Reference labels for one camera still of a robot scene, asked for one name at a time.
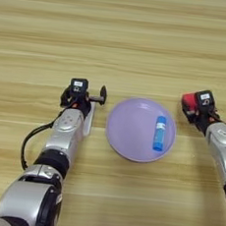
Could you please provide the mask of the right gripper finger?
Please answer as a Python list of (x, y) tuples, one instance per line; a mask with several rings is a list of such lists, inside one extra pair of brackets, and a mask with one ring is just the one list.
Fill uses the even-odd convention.
[(188, 119), (189, 123), (193, 123), (196, 120), (197, 109), (194, 106), (190, 105), (182, 105), (183, 113), (185, 117)]

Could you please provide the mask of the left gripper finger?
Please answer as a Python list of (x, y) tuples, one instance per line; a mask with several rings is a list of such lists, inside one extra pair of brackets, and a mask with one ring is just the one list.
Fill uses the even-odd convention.
[(67, 86), (65, 88), (64, 92), (62, 93), (62, 95), (60, 96), (61, 105), (62, 106), (68, 106), (70, 97), (71, 97), (71, 95), (70, 95), (70, 87)]
[(104, 105), (107, 98), (106, 86), (104, 85), (99, 92), (98, 96), (90, 96), (88, 100), (90, 102), (98, 102), (100, 105)]

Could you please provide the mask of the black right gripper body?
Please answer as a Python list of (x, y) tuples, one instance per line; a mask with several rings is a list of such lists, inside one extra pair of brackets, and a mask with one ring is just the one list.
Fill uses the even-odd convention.
[(220, 117), (217, 115), (216, 112), (212, 112), (211, 110), (208, 111), (198, 111), (195, 113), (195, 126), (198, 128), (199, 131), (202, 132), (204, 135), (207, 132), (208, 126), (220, 122)]

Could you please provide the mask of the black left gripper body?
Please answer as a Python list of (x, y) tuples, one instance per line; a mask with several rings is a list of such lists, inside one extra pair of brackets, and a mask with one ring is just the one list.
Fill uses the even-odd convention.
[(87, 116), (90, 112), (91, 104), (84, 97), (77, 96), (70, 99), (67, 107), (71, 109), (79, 109), (85, 116)]

